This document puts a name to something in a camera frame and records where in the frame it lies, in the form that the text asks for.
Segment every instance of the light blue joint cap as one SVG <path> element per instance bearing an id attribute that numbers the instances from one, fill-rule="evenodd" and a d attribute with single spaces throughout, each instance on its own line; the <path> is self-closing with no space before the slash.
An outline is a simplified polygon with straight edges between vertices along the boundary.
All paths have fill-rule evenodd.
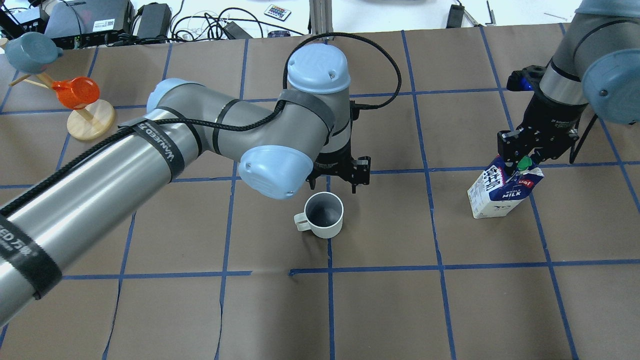
<path id="1" fill-rule="evenodd" d="M 314 168 L 301 151 L 280 145 L 262 145 L 247 150 L 240 159 L 242 180 L 261 194 L 284 200 L 295 195 Z"/>
<path id="2" fill-rule="evenodd" d="M 575 13 L 640 17 L 640 6 L 638 0 L 582 0 Z"/>
<path id="3" fill-rule="evenodd" d="M 584 72 L 582 91 L 602 119 L 619 124 L 640 122 L 640 49 L 597 59 Z"/>
<path id="4" fill-rule="evenodd" d="M 160 103 L 160 100 L 162 100 L 163 96 L 165 96 L 166 93 L 184 84 L 196 84 L 204 86 L 203 84 L 196 83 L 194 81 L 186 81 L 177 78 L 162 80 L 158 83 L 158 85 L 156 85 L 156 89 L 151 94 L 149 94 L 149 98 L 147 100 L 147 113 L 150 113 L 158 106 L 158 103 Z"/>
<path id="5" fill-rule="evenodd" d="M 347 58 L 333 45 L 303 46 L 289 59 L 287 71 L 291 85 L 310 94 L 333 94 L 351 84 Z"/>

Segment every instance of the milk carton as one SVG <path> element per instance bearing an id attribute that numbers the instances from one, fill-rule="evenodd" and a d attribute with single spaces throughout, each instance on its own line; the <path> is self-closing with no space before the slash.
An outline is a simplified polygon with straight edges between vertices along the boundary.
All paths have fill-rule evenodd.
<path id="1" fill-rule="evenodd" d="M 467 190 L 474 218 L 507 215 L 545 177 L 528 156 L 520 160 L 518 170 L 511 177 L 504 168 L 504 161 L 498 155 Z"/>

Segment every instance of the blue cup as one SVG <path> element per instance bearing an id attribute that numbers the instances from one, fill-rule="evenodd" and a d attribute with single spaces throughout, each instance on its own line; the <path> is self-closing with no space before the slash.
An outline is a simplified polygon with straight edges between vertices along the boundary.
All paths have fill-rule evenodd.
<path id="1" fill-rule="evenodd" d="M 11 66 L 26 74 L 41 74 L 62 56 L 62 49 L 41 33 L 25 33 L 4 48 Z"/>

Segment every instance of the power adapter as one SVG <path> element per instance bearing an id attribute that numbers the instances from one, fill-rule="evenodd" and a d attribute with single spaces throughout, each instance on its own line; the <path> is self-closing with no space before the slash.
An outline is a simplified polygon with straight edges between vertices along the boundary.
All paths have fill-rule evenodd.
<path id="1" fill-rule="evenodd" d="M 252 38 L 249 33 L 233 21 L 229 22 L 224 28 L 222 28 L 222 31 L 225 32 L 225 35 L 229 40 Z"/>
<path id="2" fill-rule="evenodd" d="M 140 15 L 140 25 L 136 36 L 138 38 L 166 37 L 169 32 L 171 10 L 167 4 L 146 4 Z M 160 44 L 166 40 L 146 42 L 146 44 Z"/>
<path id="3" fill-rule="evenodd" d="M 449 18 L 447 19 L 447 29 L 461 28 L 462 18 L 465 16 L 465 7 L 462 5 L 451 5 Z"/>

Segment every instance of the grid line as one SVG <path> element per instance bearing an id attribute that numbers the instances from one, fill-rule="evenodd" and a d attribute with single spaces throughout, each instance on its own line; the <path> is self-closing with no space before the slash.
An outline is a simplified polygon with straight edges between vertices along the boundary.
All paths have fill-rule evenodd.
<path id="1" fill-rule="evenodd" d="M 4 343 L 4 337 L 6 336 L 6 330 L 9 327 L 9 324 L 3 326 L 2 332 L 0 332 L 0 349 L 2 349 L 2 344 Z"/>
<path id="2" fill-rule="evenodd" d="M 422 137 L 422 125 L 420 124 L 420 111 L 418 109 L 418 98 L 415 93 L 415 81 L 413 78 L 413 68 L 411 65 L 411 56 L 409 54 L 409 45 L 406 41 L 404 30 L 400 31 L 404 46 L 404 56 L 406 57 L 407 67 L 409 70 L 409 79 L 411 81 L 411 91 L 413 92 L 413 110 L 415 113 L 415 124 L 418 131 L 418 141 L 420 143 L 420 155 L 422 156 L 422 166 L 424 167 L 424 179 L 427 186 L 427 198 L 429 200 L 429 215 L 431 217 L 431 229 L 433 230 L 433 243 L 436 250 L 436 259 L 438 261 L 438 271 L 440 272 L 440 289 L 442 291 L 442 305 L 444 308 L 445 324 L 447 326 L 447 337 L 449 339 L 449 352 L 451 359 L 456 360 L 456 346 L 453 338 L 453 329 L 451 326 L 451 314 L 449 310 L 449 296 L 447 294 L 447 282 L 445 280 L 444 266 L 442 264 L 442 254 L 438 245 L 438 235 L 436 232 L 436 224 L 434 218 L 433 194 L 431 193 L 431 177 L 429 175 L 429 164 L 427 162 L 426 152 L 424 150 L 424 139 Z"/>
<path id="3" fill-rule="evenodd" d="M 166 61 L 164 63 L 164 70 L 162 73 L 162 80 L 166 79 L 166 72 L 169 70 L 169 61 L 171 61 L 171 50 L 173 49 L 173 44 L 169 43 L 169 49 L 166 52 Z"/>
<path id="4" fill-rule="evenodd" d="M 95 51 L 93 52 L 93 58 L 91 59 L 91 65 L 89 65 L 89 71 L 86 73 L 86 77 L 90 78 L 91 74 L 93 73 L 93 67 L 95 66 L 95 60 L 98 58 L 98 51 L 99 51 L 99 47 L 95 48 Z"/>
<path id="5" fill-rule="evenodd" d="M 69 145 L 69 139 L 71 138 L 71 134 L 67 133 L 65 137 L 65 144 L 62 145 L 62 150 L 60 151 L 60 158 L 58 159 L 58 164 L 56 165 L 56 171 L 60 170 L 62 167 L 62 161 L 65 158 L 65 152 L 67 151 L 67 146 Z"/>
<path id="6" fill-rule="evenodd" d="M 547 245 L 547 238 L 545 236 L 544 229 L 542 228 L 542 222 L 540 221 L 540 213 L 538 212 L 538 207 L 536 205 L 536 199 L 533 194 L 529 196 L 531 200 L 531 208 L 533 209 L 533 215 L 536 218 L 536 225 L 538 226 L 538 233 L 540 234 L 540 242 L 542 242 L 542 249 L 545 253 L 545 259 L 547 260 L 547 266 L 549 269 L 549 275 L 551 276 L 551 283 L 554 287 L 554 293 L 556 294 L 556 300 L 558 303 L 558 310 L 560 311 L 560 317 L 562 319 L 562 323 L 564 326 L 564 333 L 566 334 L 567 341 L 569 342 L 569 349 L 571 350 L 571 357 L 573 360 L 578 360 L 578 352 L 575 348 L 575 343 L 573 342 L 573 334 L 571 332 L 571 327 L 569 326 L 569 319 L 566 316 L 566 311 L 564 310 L 564 302 L 562 300 L 562 295 L 560 294 L 560 286 L 558 285 L 558 281 L 556 278 L 556 271 L 554 270 L 553 261 L 551 261 L 551 253 L 549 252 Z"/>
<path id="7" fill-rule="evenodd" d="M 251 271 L 228 271 L 227 276 L 249 276 Z M 97 274 L 97 275 L 65 275 L 63 280 L 108 280 L 108 279 L 174 279 L 181 277 L 218 277 L 222 271 L 205 272 L 163 272 L 149 274 Z"/>
<path id="8" fill-rule="evenodd" d="M 234 161 L 233 174 L 236 174 L 237 170 L 237 162 Z M 225 308 L 225 292 L 227 290 L 227 269 L 229 264 L 229 247 L 231 244 L 231 225 L 234 213 L 234 199 L 236 197 L 236 179 L 235 176 L 233 180 L 231 180 L 231 191 L 229 195 L 229 211 L 227 215 L 227 233 L 225 235 L 225 253 L 222 262 L 222 275 L 220 281 L 220 340 L 218 341 L 218 347 L 216 349 L 216 356 L 214 360 L 218 360 L 220 358 L 220 343 L 222 342 L 222 313 Z"/>
<path id="9" fill-rule="evenodd" d="M 624 161 L 624 165 L 638 166 L 640 161 Z M 619 166 L 617 162 L 603 162 L 603 163 L 574 163 L 574 164 L 539 164 L 540 168 L 571 168 L 571 167 L 615 167 Z M 441 168 L 429 168 L 429 172 L 456 172 L 456 171 L 482 171 L 485 167 L 441 167 Z M 389 175 L 389 174 L 416 174 L 423 172 L 421 168 L 406 168 L 406 169 L 388 169 L 388 170 L 372 170 L 371 175 Z M 185 177 L 174 179 L 172 183 L 197 183 L 206 181 L 231 181 L 242 180 L 239 176 L 219 176 L 219 177 Z M 6 184 L 0 185 L 2 189 L 28 189 L 33 184 Z"/>
<path id="10" fill-rule="evenodd" d="M 111 346 L 111 337 L 113 336 L 113 330 L 116 325 L 116 318 L 118 316 L 118 306 L 120 305 L 120 295 L 122 294 L 122 279 L 127 268 L 127 259 L 129 258 L 129 249 L 131 248 L 131 238 L 133 237 L 133 229 L 136 225 L 136 213 L 131 215 L 131 222 L 129 223 L 129 231 L 127 232 L 127 241 L 124 245 L 124 251 L 122 252 L 122 262 L 120 264 L 120 276 L 118 277 L 118 295 L 116 296 L 116 306 L 113 310 L 113 318 L 111 320 L 111 330 L 109 332 L 109 339 L 102 352 L 102 360 L 106 360 L 109 354 L 109 347 Z"/>
<path id="11" fill-rule="evenodd" d="M 480 29 L 480 35 L 482 36 L 482 41 L 484 42 L 484 48 L 486 49 L 486 54 L 489 57 L 489 64 L 491 64 L 491 71 L 493 72 L 493 78 L 495 79 L 495 84 L 498 86 L 498 94 L 500 94 L 500 101 L 502 101 L 502 107 L 504 108 L 504 115 L 507 116 L 507 124 L 509 124 L 509 130 L 513 131 L 513 122 L 511 121 L 511 115 L 509 115 L 509 111 L 507 110 L 507 101 L 504 98 L 504 91 L 502 90 L 502 85 L 500 84 L 500 77 L 498 76 L 498 70 L 495 67 L 495 63 L 493 62 L 493 55 L 491 54 L 489 42 L 486 39 L 486 34 L 484 33 L 483 27 L 480 26 L 479 29 Z"/>
<path id="12" fill-rule="evenodd" d="M 640 202 L 638 202 L 638 196 L 636 194 L 636 190 L 634 189 L 634 185 L 631 183 L 631 180 L 629 179 L 629 175 L 627 174 L 627 170 L 625 169 L 625 164 L 622 162 L 622 158 L 620 157 L 620 153 L 616 148 L 616 144 L 613 142 L 613 138 L 611 138 L 609 129 L 607 129 L 607 125 L 604 123 L 602 119 L 600 119 L 600 125 L 602 125 L 602 129 L 604 130 L 604 135 L 607 137 L 607 141 L 609 141 L 609 145 L 611 145 L 611 150 L 613 150 L 613 154 L 616 157 L 617 164 L 620 166 L 620 170 L 622 171 L 622 176 L 624 176 L 625 182 L 629 187 L 629 192 L 631 193 L 631 197 L 633 198 L 636 204 L 636 209 L 640 213 Z"/>
<path id="13" fill-rule="evenodd" d="M 552 261 L 557 266 L 604 266 L 604 265 L 640 265 L 640 259 L 610 259 L 610 260 L 571 260 Z M 485 264 L 444 264 L 444 270 L 479 270 L 479 269 L 503 269 L 503 268 L 541 268 L 547 267 L 546 261 L 534 263 L 485 263 Z M 403 272 L 403 271 L 437 271 L 438 265 L 396 265 L 396 266 L 354 266 L 344 268 L 332 268 L 333 273 L 339 272 Z M 328 268 L 293 268 L 289 270 L 289 276 L 301 274 L 324 274 Z"/>
<path id="14" fill-rule="evenodd" d="M 475 88 L 475 89 L 454 89 L 454 90 L 428 90 L 428 91 L 411 91 L 411 92 L 400 92 L 398 96 L 409 96 L 409 95 L 433 95 L 433 94 L 464 94 L 469 92 L 497 92 L 504 89 L 498 88 Z M 393 95 L 392 92 L 389 93 L 369 93 L 369 94 L 351 94 L 350 98 L 361 98 L 361 97 L 387 97 Z M 243 99 L 246 102 L 275 102 L 277 98 L 265 98 L 265 99 Z M 136 108 L 146 108 L 146 104 L 137 104 L 137 105 L 118 105 L 114 106 L 114 109 L 136 109 Z M 57 112 L 71 112 L 71 109 L 48 109 L 48 110 L 19 110 L 19 111 L 0 111 L 0 115 L 27 115 L 27 114 L 37 114 L 37 113 L 57 113 Z"/>
<path id="15" fill-rule="evenodd" d="M 244 80 L 246 77 L 246 62 L 247 62 L 247 54 L 249 51 L 249 40 L 244 40 L 244 54 L 243 54 L 243 62 L 242 62 L 242 75 L 240 77 L 240 94 L 239 99 L 241 100 L 244 96 Z M 234 214 L 234 200 L 236 197 L 236 181 L 237 181 L 237 166 L 238 162 L 234 161 L 234 167 L 231 173 L 231 190 L 229 195 L 229 211 L 227 214 L 227 233 L 225 236 L 225 253 L 222 262 L 222 276 L 220 281 L 220 336 L 218 340 L 218 345 L 216 347 L 216 355 L 214 356 L 214 360 L 218 360 L 220 358 L 220 344 L 222 343 L 222 330 L 223 330 L 223 313 L 225 309 L 225 292 L 227 290 L 227 269 L 229 264 L 229 248 L 231 244 L 231 225 L 233 221 Z"/>
<path id="16" fill-rule="evenodd" d="M 331 176 L 326 176 L 326 191 L 331 192 Z M 329 303 L 329 359 L 335 360 L 335 318 L 333 316 L 333 249 L 332 239 L 327 239 L 327 284 Z"/>
<path id="17" fill-rule="evenodd" d="M 16 80 L 18 78 L 18 73 L 19 73 L 19 71 L 16 70 L 11 81 L 14 81 L 14 80 Z M 13 88 L 12 86 L 9 86 L 9 89 L 7 89 L 6 94 L 4 95 L 4 99 L 2 100 L 2 104 L 0 104 L 0 114 L 3 113 L 2 110 L 4 109 L 4 106 L 6 105 L 6 101 L 9 99 L 9 94 L 11 93 L 11 89 L 12 88 Z"/>
<path id="18" fill-rule="evenodd" d="M 511 131 L 513 131 L 514 127 L 513 127 L 513 123 L 511 121 L 511 115 L 509 114 L 509 108 L 507 107 L 507 102 L 505 101 L 504 98 L 504 93 L 502 91 L 502 85 L 500 84 L 500 78 L 498 77 L 498 72 L 497 69 L 495 67 L 495 63 L 493 61 L 493 56 L 491 54 L 491 47 L 489 46 L 489 43 L 487 41 L 486 38 L 486 34 L 484 33 L 484 29 L 482 27 L 480 27 L 480 34 L 482 36 L 483 42 L 484 42 L 484 48 L 486 49 L 486 53 L 487 53 L 487 57 L 489 58 L 489 63 L 491 64 L 491 70 L 493 72 L 493 76 L 495 78 L 495 83 L 498 86 L 499 93 L 500 93 L 500 99 L 502 101 L 502 107 L 504 109 L 504 114 L 507 118 L 507 123 L 509 124 L 509 129 Z M 573 342 L 573 335 L 571 333 L 571 328 L 569 326 L 569 321 L 566 317 L 566 312 L 564 311 L 564 302 L 562 300 L 562 295 L 560 294 L 560 287 L 558 286 L 557 283 L 557 279 L 556 279 L 556 271 L 554 270 L 554 266 L 553 263 L 551 262 L 551 255 L 549 253 L 549 250 L 547 248 L 547 240 L 545 238 L 545 233 L 542 227 L 542 223 L 540 222 L 540 214 L 538 213 L 538 208 L 536 207 L 536 201 L 534 198 L 533 193 L 531 193 L 529 195 L 529 198 L 531 200 L 531 207 L 533 208 L 533 215 L 536 219 L 536 225 L 538 226 L 538 233 L 540 234 L 540 242 L 542 244 L 544 253 L 545 253 L 545 258 L 547 260 L 547 266 L 549 269 L 549 276 L 551 276 L 551 283 L 553 284 L 553 288 L 554 288 L 554 293 L 556 295 L 556 301 L 558 304 L 558 310 L 560 311 L 560 317 L 562 318 L 562 322 L 563 322 L 563 326 L 564 326 L 564 333 L 566 335 L 567 338 L 567 342 L 569 345 L 569 349 L 571 350 L 571 355 L 572 355 L 572 359 L 577 360 L 578 359 L 578 355 L 577 355 L 577 351 L 575 349 L 575 343 Z"/>

